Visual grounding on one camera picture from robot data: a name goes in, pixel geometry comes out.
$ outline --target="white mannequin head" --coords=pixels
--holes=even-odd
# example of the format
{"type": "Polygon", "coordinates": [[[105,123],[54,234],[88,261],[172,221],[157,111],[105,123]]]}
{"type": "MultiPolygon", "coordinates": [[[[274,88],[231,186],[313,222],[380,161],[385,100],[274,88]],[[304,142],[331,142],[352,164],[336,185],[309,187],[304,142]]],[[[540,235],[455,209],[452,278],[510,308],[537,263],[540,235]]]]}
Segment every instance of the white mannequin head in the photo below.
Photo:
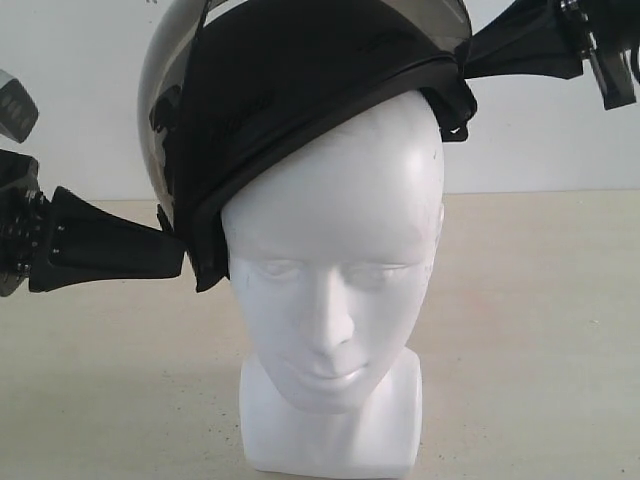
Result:
{"type": "Polygon", "coordinates": [[[443,220],[442,140],[418,92],[290,155],[222,212],[231,285],[280,394],[361,407],[420,312],[443,220]]]}

